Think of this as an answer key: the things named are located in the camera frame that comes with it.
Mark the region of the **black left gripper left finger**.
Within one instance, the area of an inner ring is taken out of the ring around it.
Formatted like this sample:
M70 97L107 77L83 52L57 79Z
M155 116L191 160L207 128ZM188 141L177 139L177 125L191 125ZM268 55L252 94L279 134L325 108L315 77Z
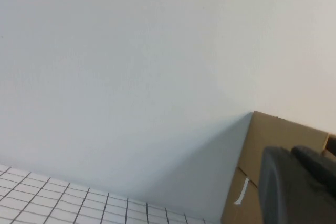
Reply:
M291 150L269 146L262 154L258 192L263 223L335 223L335 196Z

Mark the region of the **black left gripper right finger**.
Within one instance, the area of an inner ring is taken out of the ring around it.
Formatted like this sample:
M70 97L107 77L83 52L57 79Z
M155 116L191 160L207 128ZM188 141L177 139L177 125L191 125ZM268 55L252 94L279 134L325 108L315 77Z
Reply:
M335 161L305 146L295 146L291 153L316 181L335 196Z

